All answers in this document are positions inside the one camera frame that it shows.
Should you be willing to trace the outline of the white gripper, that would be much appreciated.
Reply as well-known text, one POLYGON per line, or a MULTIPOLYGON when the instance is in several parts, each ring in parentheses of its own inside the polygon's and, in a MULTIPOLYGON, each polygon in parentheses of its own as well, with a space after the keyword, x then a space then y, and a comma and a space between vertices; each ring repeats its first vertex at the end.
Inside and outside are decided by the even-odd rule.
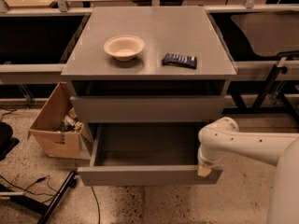
POLYGON ((200 177, 207 177, 211 173, 210 168, 215 168, 221 160, 221 153, 213 149, 198 149, 197 159, 199 162, 197 174, 200 177))

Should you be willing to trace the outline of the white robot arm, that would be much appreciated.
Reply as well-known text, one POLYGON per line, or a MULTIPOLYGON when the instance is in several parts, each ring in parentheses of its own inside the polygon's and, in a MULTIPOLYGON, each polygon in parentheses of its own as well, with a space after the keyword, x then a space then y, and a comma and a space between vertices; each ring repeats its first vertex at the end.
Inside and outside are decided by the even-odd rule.
POLYGON ((266 224, 299 224, 299 134, 242 133, 229 118, 218 119, 198 134, 198 174, 208 176, 223 152, 277 167, 266 224))

